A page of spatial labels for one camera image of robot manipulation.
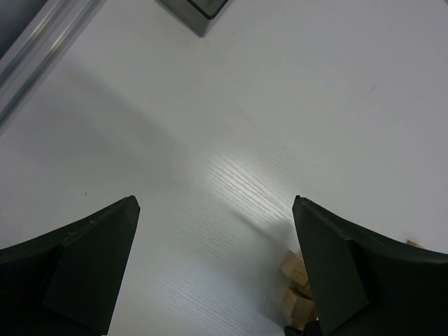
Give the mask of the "grey plastic block box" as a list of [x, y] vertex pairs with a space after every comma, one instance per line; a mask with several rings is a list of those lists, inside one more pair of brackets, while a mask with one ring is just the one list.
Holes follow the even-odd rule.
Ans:
[[198, 37], [205, 37], [232, 1], [160, 0], [158, 3]]

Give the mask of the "light long wood block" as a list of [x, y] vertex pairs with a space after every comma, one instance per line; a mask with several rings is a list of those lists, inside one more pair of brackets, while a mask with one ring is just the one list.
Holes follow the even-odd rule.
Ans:
[[407, 240], [406, 244], [409, 245], [409, 246], [416, 247], [418, 249], [424, 249], [424, 247], [422, 245], [420, 245], [420, 244], [418, 244], [418, 243], [416, 243], [415, 241], [412, 241], [412, 240]]

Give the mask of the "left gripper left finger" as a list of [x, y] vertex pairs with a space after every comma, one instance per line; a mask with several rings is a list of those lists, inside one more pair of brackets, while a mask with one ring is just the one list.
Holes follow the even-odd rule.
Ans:
[[2, 335], [107, 335], [137, 231], [131, 195], [1, 250]]

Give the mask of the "dark wood arch block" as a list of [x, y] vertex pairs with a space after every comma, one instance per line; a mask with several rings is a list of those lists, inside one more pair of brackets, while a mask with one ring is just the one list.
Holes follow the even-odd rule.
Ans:
[[303, 329], [286, 326], [283, 331], [285, 336], [321, 336], [320, 328], [312, 324], [305, 325]]

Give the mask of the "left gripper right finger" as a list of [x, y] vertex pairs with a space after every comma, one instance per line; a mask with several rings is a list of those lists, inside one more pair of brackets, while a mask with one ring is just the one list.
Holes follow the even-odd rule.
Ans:
[[446, 335], [447, 254], [297, 196], [293, 217], [322, 335]]

